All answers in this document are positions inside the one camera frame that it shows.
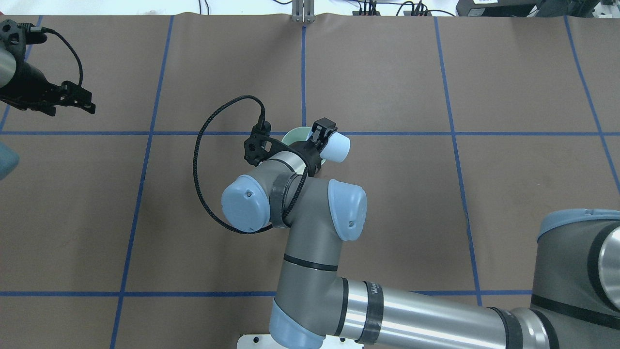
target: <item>electrical wire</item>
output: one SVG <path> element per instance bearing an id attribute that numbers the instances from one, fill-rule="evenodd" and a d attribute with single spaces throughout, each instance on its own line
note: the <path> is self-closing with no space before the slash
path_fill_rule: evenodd
<path id="1" fill-rule="evenodd" d="M 452 17 L 457 17 L 457 15 L 452 14 L 452 13 L 450 13 L 448 11 L 444 11 L 444 10 L 426 10 L 426 11 L 424 11 L 424 13 L 428 13 L 428 12 L 442 12 L 442 13 L 447 13 L 447 14 L 451 15 Z"/>
<path id="2" fill-rule="evenodd" d="M 403 3 L 401 4 L 401 6 L 398 8 L 398 11 L 396 11 L 396 15 L 397 15 L 397 16 L 398 16 L 398 14 L 399 14 L 399 13 L 401 13 L 401 9 L 402 9 L 402 7 L 403 7 L 403 6 L 405 6 L 406 4 L 411 4 L 411 12 L 413 12 L 413 11 L 414 11 L 414 6 L 415 6 L 414 2 L 413 2 L 413 1 L 405 1 L 405 2 L 403 2 Z"/>
<path id="3" fill-rule="evenodd" d="M 73 57 L 75 57 L 75 59 L 76 59 L 76 62 L 77 62 L 77 65 L 78 65 L 77 68 L 79 70 L 79 82 L 77 83 L 77 85 L 82 87 L 82 81 L 84 80 L 84 70 L 82 70 L 82 61 L 77 56 L 77 53 L 73 49 L 71 44 L 67 41 L 67 39 L 64 38 L 64 36 L 60 35 L 59 32 L 57 32 L 57 31 L 55 31 L 53 29 L 49 29 L 49 28 L 46 28 L 46 27 L 41 27 L 41 32 L 43 32 L 43 33 L 50 33 L 50 34 L 53 34 L 53 35 L 57 36 L 60 40 L 62 40 L 62 42 L 64 42 L 64 44 L 67 46 L 69 51 L 71 51 L 71 53 L 73 54 Z"/>
<path id="4" fill-rule="evenodd" d="M 198 13 L 199 14 L 202 14 L 202 1 L 203 0 L 198 0 L 198 8 L 199 8 Z M 204 1 L 206 5 L 206 14 L 211 14 L 211 11 L 209 10 L 209 3 L 206 0 Z"/>
<path id="5" fill-rule="evenodd" d="M 194 148 L 194 154 L 193 154 L 193 163 L 192 163 L 192 171 L 193 171 L 193 178 L 194 178 L 194 186 L 196 187 L 196 194 L 198 194 L 198 198 L 200 200 L 200 202 L 202 203 L 202 207 L 205 208 L 206 213 L 208 213 L 211 218 L 213 218 L 213 220 L 215 220 L 217 223 L 219 223 L 222 227 L 235 232 L 235 233 L 239 233 L 239 234 L 254 234 L 254 233 L 261 233 L 261 232 L 266 232 L 269 229 L 273 228 L 273 225 L 270 224 L 266 227 L 262 227 L 261 229 L 258 229 L 255 232 L 244 232 L 242 230 L 239 230 L 235 227 L 233 227 L 232 225 L 227 224 L 226 222 L 224 222 L 223 220 L 221 220 L 215 213 L 213 213 L 213 211 L 211 211 L 211 208 L 209 208 L 209 205 L 206 203 L 205 198 L 202 195 L 202 191 L 200 190 L 200 181 L 198 180 L 198 152 L 200 151 L 200 141 L 202 140 L 202 136 L 205 134 L 205 130 L 206 128 L 209 126 L 209 124 L 211 123 L 211 121 L 213 121 L 213 119 L 215 119 L 215 117 L 221 113 L 224 109 L 228 108 L 229 106 L 232 106 L 233 104 L 243 100 L 243 99 L 252 99 L 254 100 L 256 103 L 258 103 L 260 105 L 260 115 L 259 115 L 259 123 L 263 124 L 265 122 L 265 106 L 263 105 L 263 102 L 260 101 L 260 99 L 251 96 L 251 95 L 243 95 L 243 96 L 239 96 L 229 102 L 227 102 L 226 104 L 224 104 L 223 106 L 219 107 L 216 111 L 213 112 L 213 114 L 211 114 L 211 116 L 209 116 L 209 118 L 205 121 L 205 124 L 202 125 L 202 128 L 200 129 L 200 131 L 198 132 L 198 137 L 196 138 L 196 146 Z"/>
<path id="6" fill-rule="evenodd" d="M 350 1 L 350 2 L 357 2 L 360 5 L 360 15 L 362 15 L 362 9 L 361 9 L 361 1 L 359 0 L 345 0 L 345 1 Z M 415 3 L 413 1 L 405 1 L 405 2 L 379 2 L 379 1 L 375 1 L 374 5 L 399 5 L 399 9 L 396 12 L 396 15 L 398 16 L 401 13 L 401 9 L 405 4 L 411 4 L 411 15 L 414 16 L 414 12 L 415 12 Z M 452 14 L 448 11 L 444 11 L 444 10 L 429 10 L 428 6 L 421 4 L 420 6 L 420 12 L 418 14 L 418 16 L 427 16 L 429 12 L 443 12 L 445 14 L 449 14 L 453 17 L 457 17 L 457 15 Z"/>
<path id="7" fill-rule="evenodd" d="M 293 194 L 293 198 L 291 199 L 291 203 L 288 204 L 288 207 L 282 212 L 282 220 L 288 216 L 289 213 L 293 210 L 299 195 L 301 194 L 302 188 L 304 188 L 304 183 L 306 182 L 306 178 L 308 178 L 308 167 L 304 168 L 304 173 L 301 175 L 301 179 L 299 180 L 299 184 L 297 185 L 297 189 L 295 189 L 295 193 Z"/>

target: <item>light blue joint cap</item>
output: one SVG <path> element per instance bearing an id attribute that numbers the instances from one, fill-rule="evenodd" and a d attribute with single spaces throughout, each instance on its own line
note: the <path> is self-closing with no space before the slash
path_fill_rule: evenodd
<path id="1" fill-rule="evenodd" d="M 255 232 L 269 223 L 269 198 L 256 179 L 244 174 L 222 193 L 222 211 L 233 227 Z"/>
<path id="2" fill-rule="evenodd" d="M 325 336 L 310 332 L 291 319 L 273 300 L 269 333 L 274 341 L 288 349 L 319 349 Z"/>
<path id="3" fill-rule="evenodd" d="M 4 179 L 17 167 L 19 155 L 4 143 L 0 142 L 0 180 Z"/>
<path id="4" fill-rule="evenodd" d="M 570 209 L 555 211 L 548 214 L 547 217 L 542 220 L 541 231 L 537 240 L 539 240 L 544 233 L 563 225 L 601 219 L 620 220 L 620 211 L 606 209 Z"/>
<path id="5" fill-rule="evenodd" d="M 366 222 L 366 192 L 360 186 L 329 181 L 329 211 L 336 232 L 342 241 L 357 240 Z"/>

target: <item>black band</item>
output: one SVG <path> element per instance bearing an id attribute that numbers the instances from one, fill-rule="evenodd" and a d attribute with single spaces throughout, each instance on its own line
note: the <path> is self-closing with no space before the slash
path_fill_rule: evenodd
<path id="1" fill-rule="evenodd" d="M 547 339 L 549 339 L 549 349 L 560 349 L 560 341 L 557 340 L 556 330 L 553 328 L 551 321 L 540 311 L 536 309 L 530 309 L 542 322 L 545 332 L 547 332 Z"/>
<path id="2" fill-rule="evenodd" d="M 620 222 L 614 222 L 609 224 L 605 228 L 603 228 L 592 241 L 592 246 L 590 247 L 590 252 L 588 254 L 588 278 L 590 279 L 590 284 L 596 292 L 596 295 L 601 299 L 603 303 L 607 307 L 609 307 L 613 311 L 620 311 L 607 297 L 605 290 L 603 289 L 603 285 L 601 284 L 601 276 L 598 273 L 598 258 L 601 254 L 601 248 L 603 248 L 603 243 L 605 239 L 611 234 L 611 232 L 620 227 Z"/>
<path id="3" fill-rule="evenodd" d="M 290 228 L 290 226 L 284 221 L 282 214 L 284 213 L 288 188 L 290 188 L 291 183 L 296 176 L 296 173 L 281 173 L 273 181 L 272 191 L 269 195 L 269 219 L 271 220 L 272 225 L 276 228 Z"/>
<path id="4" fill-rule="evenodd" d="M 368 305 L 366 307 L 366 322 L 364 329 L 361 331 L 360 339 L 356 343 L 372 345 L 377 342 L 379 332 L 381 331 L 381 322 L 383 321 L 383 290 L 381 285 L 377 283 L 366 284 L 368 291 Z"/>
<path id="5" fill-rule="evenodd" d="M 535 294 L 532 295 L 532 305 L 551 310 L 558 314 L 570 316 L 574 319 L 589 322 L 591 324 L 620 330 L 620 317 L 595 312 L 593 310 L 571 306 L 570 304 L 553 301 Z"/>
<path id="6" fill-rule="evenodd" d="M 489 307 L 500 316 L 506 330 L 506 349 L 523 349 L 523 331 L 519 319 L 511 312 L 496 307 Z"/>
<path id="7" fill-rule="evenodd" d="M 318 269 L 322 271 L 337 271 L 338 270 L 337 265 L 320 264 L 320 263 L 310 262 L 306 260 L 300 260 L 299 258 L 295 258 L 287 254 L 284 254 L 284 260 L 292 264 L 297 264 L 299 266 L 305 266 L 306 268 Z"/>
<path id="8" fill-rule="evenodd" d="M 342 308 L 340 310 L 340 320 L 338 321 L 338 328 L 334 335 L 338 337 L 342 332 L 342 328 L 345 326 L 345 318 L 347 317 L 348 307 L 348 280 L 342 278 Z"/>
<path id="9" fill-rule="evenodd" d="M 273 159 L 273 158 L 271 158 L 271 159 L 267 159 L 267 160 L 265 160 L 265 161 L 277 161 L 277 162 L 279 162 L 279 163 L 283 163 L 284 165 L 286 165 L 286 167 L 288 167 L 288 169 L 289 169 L 289 170 L 291 170 L 291 172 L 295 172 L 295 170 L 293 169 L 293 167 L 292 167 L 291 165 L 287 164 L 287 163 L 286 163 L 286 161 L 284 161 L 284 160 L 280 160 L 280 159 Z"/>

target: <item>blue tape line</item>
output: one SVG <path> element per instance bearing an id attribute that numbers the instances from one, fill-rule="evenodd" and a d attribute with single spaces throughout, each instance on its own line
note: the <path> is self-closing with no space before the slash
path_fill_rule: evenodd
<path id="1" fill-rule="evenodd" d="M 530 289 L 463 290 L 463 291 L 411 291 L 426 296 L 511 296 L 530 295 Z M 275 297 L 275 291 L 0 291 L 0 297 Z"/>
<path id="2" fill-rule="evenodd" d="M 423 294 L 425 296 L 475 296 L 477 291 L 412 291 L 413 293 Z"/>
<path id="3" fill-rule="evenodd" d="M 487 290 L 480 291 L 480 294 L 483 296 L 511 296 L 511 295 L 530 295 L 532 294 L 532 290 L 530 289 L 498 289 L 498 290 Z"/>
<path id="4" fill-rule="evenodd" d="M 39 16 L 39 19 L 37 21 L 37 27 L 41 26 L 41 22 L 43 22 L 43 16 Z M 26 48 L 26 54 L 24 55 L 24 61 L 28 60 L 28 57 L 30 56 L 30 51 L 32 51 L 32 45 L 29 45 L 28 48 Z M 0 132 L 2 132 L 2 129 L 4 128 L 4 124 L 6 123 L 6 118 L 9 117 L 10 109 L 11 109 L 11 106 L 8 104 L 4 108 L 4 114 L 2 115 L 2 121 L 0 121 Z"/>
<path id="5" fill-rule="evenodd" d="M 149 131 L 2 131 L 3 135 L 149 135 Z M 248 131 L 206 131 L 205 135 L 247 136 Z M 346 136 L 451 136 L 444 131 L 343 131 Z M 598 132 L 481 132 L 455 131 L 457 136 L 599 136 Z M 153 131 L 153 135 L 198 135 L 198 131 Z M 286 131 L 271 132 L 274 136 L 284 136 Z M 605 136 L 620 136 L 620 132 L 603 132 Z"/>
<path id="6" fill-rule="evenodd" d="M 476 132 L 456 131 L 457 136 L 598 136 L 598 132 Z"/>
<path id="7" fill-rule="evenodd" d="M 155 131 L 154 135 L 198 135 L 198 131 Z M 284 136 L 286 132 L 275 131 L 270 133 L 272 136 Z M 250 132 L 246 131 L 207 131 L 204 135 L 210 136 L 249 136 Z"/>
<path id="8" fill-rule="evenodd" d="M 148 135 L 148 131 L 3 131 L 3 135 Z"/>
<path id="9" fill-rule="evenodd" d="M 345 136 L 449 136 L 450 132 L 424 132 L 424 131 L 344 131 L 340 132 Z"/>
<path id="10" fill-rule="evenodd" d="M 275 297 L 275 291 L 247 292 L 125 292 L 125 297 Z"/>
<path id="11" fill-rule="evenodd" d="M 119 292 L 0 291 L 0 297 L 118 297 Z"/>
<path id="12" fill-rule="evenodd" d="M 123 293 L 127 285 L 127 274 L 129 273 L 129 264 L 131 261 L 131 252 L 133 250 L 133 241 L 136 235 L 136 226 L 138 225 L 138 213 L 140 212 L 140 204 L 142 202 L 142 193 L 144 191 L 144 180 L 146 179 L 146 169 L 149 163 L 151 153 L 151 144 L 153 142 L 153 132 L 155 129 L 155 121 L 157 119 L 157 108 L 159 107 L 159 96 L 161 94 L 161 86 L 164 82 L 164 74 L 166 72 L 166 60 L 168 57 L 168 49 L 170 47 L 170 37 L 172 35 L 172 24 L 174 16 L 170 16 L 168 24 L 168 34 L 166 36 L 166 46 L 164 47 L 164 57 L 161 62 L 161 70 L 159 72 L 159 81 L 157 82 L 157 94 L 155 95 L 155 103 L 153 105 L 153 116 L 151 118 L 151 128 L 149 129 L 149 138 L 146 142 L 146 151 L 144 152 L 144 162 L 142 164 L 142 175 L 140 176 L 140 184 L 138 186 L 138 197 L 136 198 L 136 208 L 133 213 L 133 222 L 131 223 L 131 232 L 129 235 L 129 243 L 127 245 L 127 254 L 125 256 L 125 267 L 123 269 L 123 279 L 120 285 L 120 295 L 118 297 L 117 312 L 114 318 L 114 327 L 112 329 L 112 339 L 110 340 L 110 349 L 114 349 L 118 333 L 118 325 L 120 323 L 121 312 L 123 311 Z"/>
<path id="13" fill-rule="evenodd" d="M 306 26 L 301 28 L 301 125 L 306 125 Z"/>
<path id="14" fill-rule="evenodd" d="M 598 130 L 598 135 L 601 137 L 601 143 L 603 144 L 603 150 L 605 151 L 607 162 L 609 163 L 609 167 L 611 168 L 611 175 L 613 176 L 614 181 L 616 182 L 616 189 L 618 190 L 618 193 L 620 194 L 620 181 L 618 180 L 618 173 L 616 172 L 614 161 L 612 160 L 611 154 L 609 153 L 609 149 L 607 148 L 607 142 L 605 142 L 605 135 L 603 134 L 601 122 L 598 120 L 598 115 L 596 114 L 596 109 L 594 108 L 592 97 L 590 96 L 590 90 L 588 89 L 588 84 L 585 82 L 585 78 L 583 77 L 583 71 L 581 69 L 581 64 L 579 64 L 579 57 L 577 56 L 577 50 L 575 49 L 575 42 L 573 41 L 573 35 L 570 31 L 569 18 L 567 16 L 564 16 L 564 25 L 566 25 L 566 33 L 569 36 L 570 49 L 573 51 L 573 58 L 575 59 L 575 65 L 577 66 L 577 72 L 579 73 L 579 78 L 582 81 L 583 90 L 585 91 L 585 96 L 588 99 L 588 104 L 590 105 L 592 116 L 594 117 L 596 129 Z"/>
<path id="15" fill-rule="evenodd" d="M 476 288 L 476 299 L 478 305 L 482 306 L 482 297 L 480 295 L 480 281 L 478 280 L 478 267 L 476 265 L 476 252 L 474 250 L 474 239 L 471 235 L 471 224 L 469 223 L 469 211 L 467 209 L 467 197 L 465 196 L 465 184 L 463 181 L 463 172 L 461 171 L 461 159 L 459 157 L 459 148 L 456 144 L 456 132 L 454 130 L 454 119 L 452 118 L 452 106 L 450 104 L 450 92 L 448 91 L 448 79 L 446 78 L 446 66 L 443 61 L 443 51 L 441 49 L 441 37 L 439 34 L 439 23 L 437 17 L 433 17 L 435 22 L 435 36 L 437 37 L 437 50 L 439 51 L 439 63 L 441 66 L 441 78 L 443 80 L 443 91 L 446 95 L 446 107 L 448 108 L 448 120 L 450 122 L 450 132 L 452 135 L 452 148 L 454 149 L 454 160 L 456 162 L 456 173 L 459 178 L 459 189 L 461 190 L 461 202 L 465 213 L 465 221 L 467 223 L 467 240 L 469 241 L 469 257 L 471 259 L 471 268 L 474 275 L 474 287 Z"/>

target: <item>metal bracket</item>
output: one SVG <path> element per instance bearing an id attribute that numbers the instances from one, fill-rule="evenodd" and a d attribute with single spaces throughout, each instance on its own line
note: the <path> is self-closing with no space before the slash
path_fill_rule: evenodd
<path id="1" fill-rule="evenodd" d="M 314 22 L 314 0 L 293 0 L 291 20 L 297 23 Z"/>
<path id="2" fill-rule="evenodd" d="M 363 349 L 354 340 L 327 335 L 321 349 Z M 271 335 L 243 335 L 237 341 L 237 349 L 286 349 L 276 343 Z"/>

